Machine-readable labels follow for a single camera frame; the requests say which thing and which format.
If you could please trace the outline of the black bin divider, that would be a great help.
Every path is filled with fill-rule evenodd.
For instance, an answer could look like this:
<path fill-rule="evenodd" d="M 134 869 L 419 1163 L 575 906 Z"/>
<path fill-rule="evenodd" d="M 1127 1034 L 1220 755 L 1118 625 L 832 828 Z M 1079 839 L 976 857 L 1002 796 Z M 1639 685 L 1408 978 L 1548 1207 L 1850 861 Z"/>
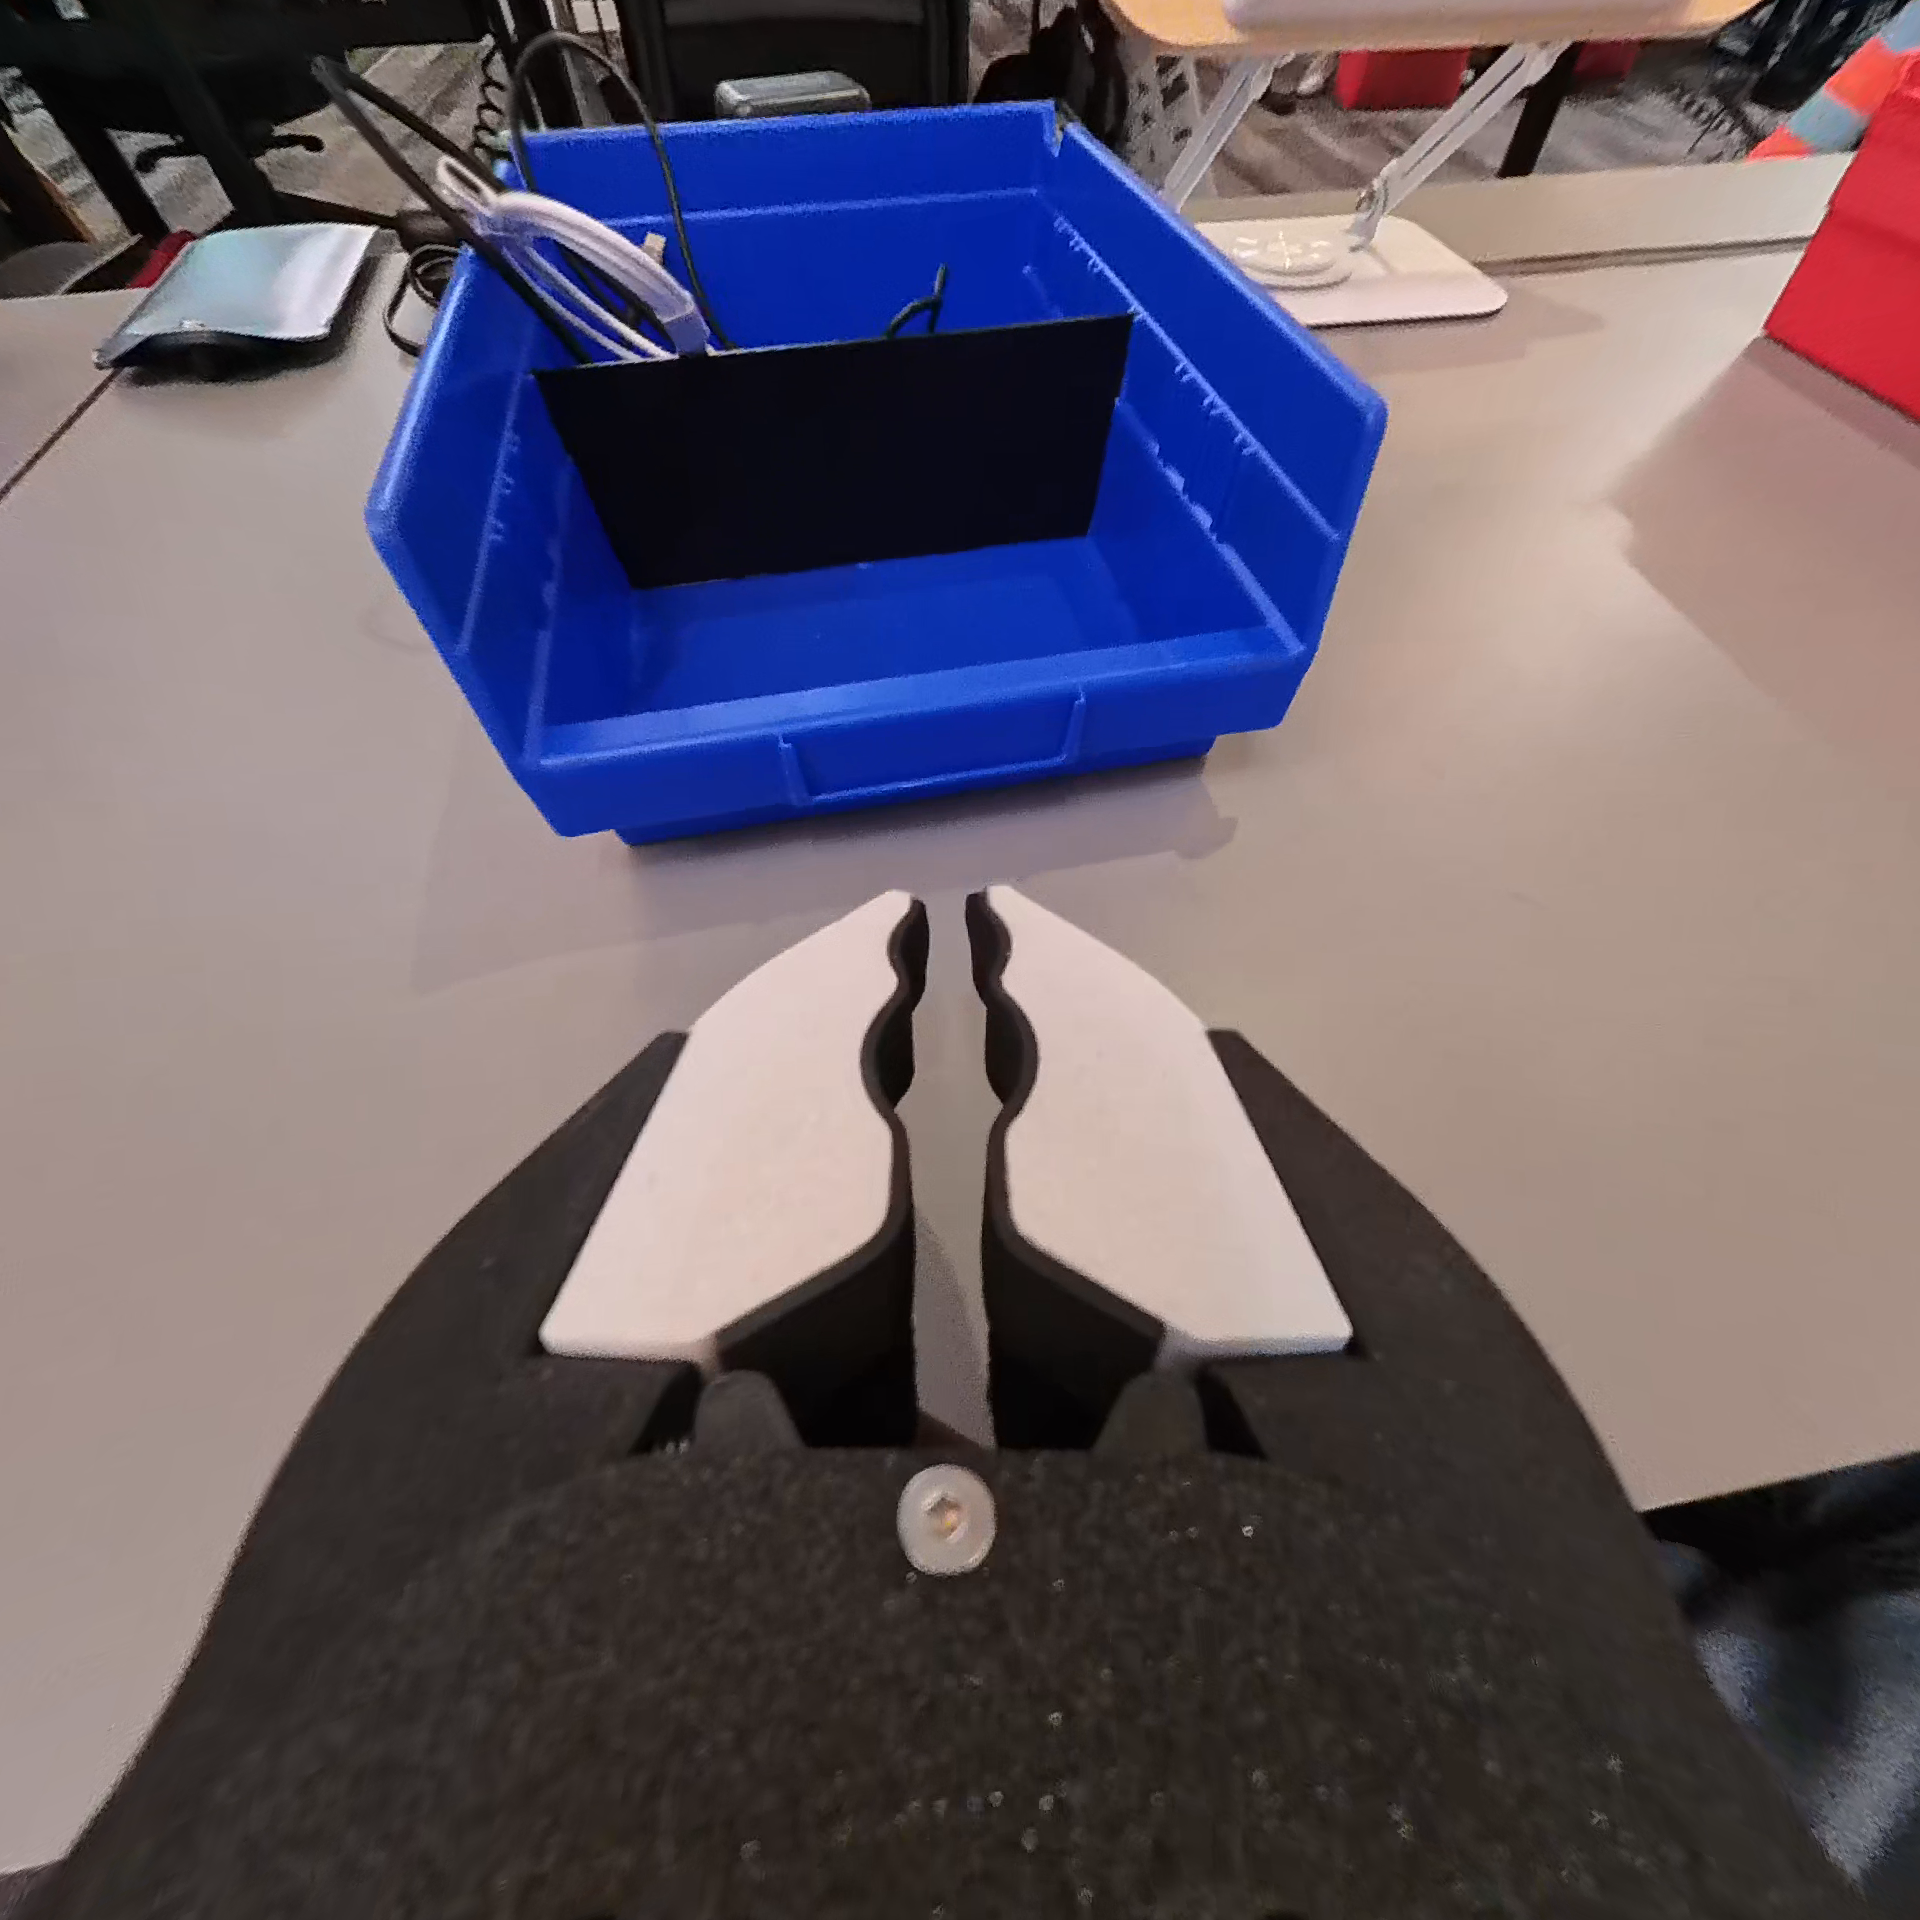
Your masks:
<path fill-rule="evenodd" d="M 634 589 L 1084 538 L 1131 315 L 535 373 Z"/>

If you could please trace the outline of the red storage bin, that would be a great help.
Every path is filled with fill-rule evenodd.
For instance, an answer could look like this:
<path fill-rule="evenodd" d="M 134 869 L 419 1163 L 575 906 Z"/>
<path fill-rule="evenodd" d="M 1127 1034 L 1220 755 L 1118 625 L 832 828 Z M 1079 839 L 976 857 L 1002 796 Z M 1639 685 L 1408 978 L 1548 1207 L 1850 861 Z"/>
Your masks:
<path fill-rule="evenodd" d="M 1918 83 L 1870 121 L 1764 335 L 1918 419 Z"/>

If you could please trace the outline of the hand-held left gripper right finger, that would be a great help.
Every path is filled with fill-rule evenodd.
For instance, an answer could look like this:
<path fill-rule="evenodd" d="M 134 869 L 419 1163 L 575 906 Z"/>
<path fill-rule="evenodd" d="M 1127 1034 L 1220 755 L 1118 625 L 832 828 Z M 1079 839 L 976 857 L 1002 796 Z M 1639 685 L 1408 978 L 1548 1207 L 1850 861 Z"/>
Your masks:
<path fill-rule="evenodd" d="M 1340 1355 L 1352 1318 L 1213 1037 L 1013 885 L 966 900 L 991 1123 L 980 1291 L 1003 1449 L 1088 1449 L 1140 1379 Z"/>

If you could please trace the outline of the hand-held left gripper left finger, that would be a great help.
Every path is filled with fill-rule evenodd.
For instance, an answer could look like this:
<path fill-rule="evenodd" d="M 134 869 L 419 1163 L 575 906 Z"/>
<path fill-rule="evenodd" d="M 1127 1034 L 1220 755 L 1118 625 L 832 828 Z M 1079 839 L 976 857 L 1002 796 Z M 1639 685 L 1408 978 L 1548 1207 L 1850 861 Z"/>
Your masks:
<path fill-rule="evenodd" d="M 893 889 L 700 1015 L 543 1315 L 543 1354 L 766 1377 L 814 1446 L 914 1441 L 899 1105 L 926 964 L 926 906 Z"/>

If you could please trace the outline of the person's leg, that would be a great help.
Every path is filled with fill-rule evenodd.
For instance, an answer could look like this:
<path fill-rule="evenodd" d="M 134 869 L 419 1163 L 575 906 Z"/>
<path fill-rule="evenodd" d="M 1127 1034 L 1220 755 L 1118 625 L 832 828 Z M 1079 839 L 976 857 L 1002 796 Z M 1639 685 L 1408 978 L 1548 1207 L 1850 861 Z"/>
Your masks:
<path fill-rule="evenodd" d="M 1918 1453 L 1644 1514 L 1720 1706 L 1876 1915 L 1918 1915 Z"/>

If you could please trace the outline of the grey desk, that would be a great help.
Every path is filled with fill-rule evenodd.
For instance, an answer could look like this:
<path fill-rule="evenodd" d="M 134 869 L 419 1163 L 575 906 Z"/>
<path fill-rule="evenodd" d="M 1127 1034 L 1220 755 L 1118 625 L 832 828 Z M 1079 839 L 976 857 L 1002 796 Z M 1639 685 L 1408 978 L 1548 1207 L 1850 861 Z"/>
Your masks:
<path fill-rule="evenodd" d="M 136 1751 L 300 1421 L 646 1039 L 928 906 L 918 1395 L 991 1434 L 1008 879 L 1239 1031 L 1504 1287 L 1639 1506 L 1916 1452 L 1916 426 L 1760 329 L 1839 159 L 1430 186 L 1507 283 L 1340 332 L 1387 433 L 1282 727 L 629 851 L 379 564 L 378 317 L 222 387 L 4 305 L 4 1878 Z"/>

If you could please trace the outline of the red box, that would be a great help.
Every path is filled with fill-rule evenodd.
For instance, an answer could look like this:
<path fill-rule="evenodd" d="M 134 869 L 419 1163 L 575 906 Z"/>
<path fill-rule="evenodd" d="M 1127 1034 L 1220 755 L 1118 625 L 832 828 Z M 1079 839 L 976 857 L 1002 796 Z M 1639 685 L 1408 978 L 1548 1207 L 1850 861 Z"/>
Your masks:
<path fill-rule="evenodd" d="M 1469 46 L 1341 52 L 1333 95 L 1344 111 L 1440 111 L 1456 103 L 1469 67 Z"/>

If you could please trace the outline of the silver pouch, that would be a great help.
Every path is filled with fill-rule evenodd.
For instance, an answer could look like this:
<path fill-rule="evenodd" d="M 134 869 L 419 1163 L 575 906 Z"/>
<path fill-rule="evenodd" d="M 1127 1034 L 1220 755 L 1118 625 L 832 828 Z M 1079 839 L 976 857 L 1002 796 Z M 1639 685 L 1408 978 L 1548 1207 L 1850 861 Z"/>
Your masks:
<path fill-rule="evenodd" d="M 222 380 L 322 357 L 346 335 L 375 244 L 368 223 L 211 230 L 163 270 L 91 363 Z"/>

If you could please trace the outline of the small grey device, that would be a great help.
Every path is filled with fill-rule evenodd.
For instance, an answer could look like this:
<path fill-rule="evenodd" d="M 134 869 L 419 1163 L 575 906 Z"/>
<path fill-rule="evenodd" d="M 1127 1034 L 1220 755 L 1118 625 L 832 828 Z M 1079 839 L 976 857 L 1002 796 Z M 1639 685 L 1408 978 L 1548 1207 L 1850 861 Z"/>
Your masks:
<path fill-rule="evenodd" d="M 850 76 L 832 68 L 764 77 L 720 79 L 710 91 L 714 114 L 727 121 L 772 121 L 871 111 L 872 95 Z"/>

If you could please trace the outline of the blue storage bin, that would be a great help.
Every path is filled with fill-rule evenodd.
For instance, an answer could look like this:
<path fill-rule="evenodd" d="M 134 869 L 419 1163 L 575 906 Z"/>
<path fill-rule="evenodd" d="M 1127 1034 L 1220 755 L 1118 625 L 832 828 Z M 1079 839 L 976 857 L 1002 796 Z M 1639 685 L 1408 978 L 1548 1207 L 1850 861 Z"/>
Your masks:
<path fill-rule="evenodd" d="M 1084 538 L 634 589 L 470 253 L 368 532 L 543 821 L 644 846 L 1204 755 L 1287 713 L 1384 401 L 1040 103 L 663 133 L 740 349 L 1131 315 Z"/>

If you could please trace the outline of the wooden top white stand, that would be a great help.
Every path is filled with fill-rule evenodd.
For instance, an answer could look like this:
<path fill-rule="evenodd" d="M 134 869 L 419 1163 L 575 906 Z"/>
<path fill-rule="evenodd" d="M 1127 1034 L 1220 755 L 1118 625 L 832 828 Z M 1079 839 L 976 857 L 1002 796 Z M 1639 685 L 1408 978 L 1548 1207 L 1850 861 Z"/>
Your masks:
<path fill-rule="evenodd" d="M 1231 133 L 1292 54 L 1429 52 L 1494 44 L 1492 67 L 1360 193 L 1356 211 L 1202 223 L 1243 277 L 1310 329 L 1484 321 L 1507 291 L 1402 218 L 1467 140 L 1579 41 L 1693 41 L 1746 12 L 1740 3 L 1109 3 L 1119 41 L 1144 58 L 1220 63 L 1211 106 L 1175 151 L 1160 202 L 1186 211 Z"/>

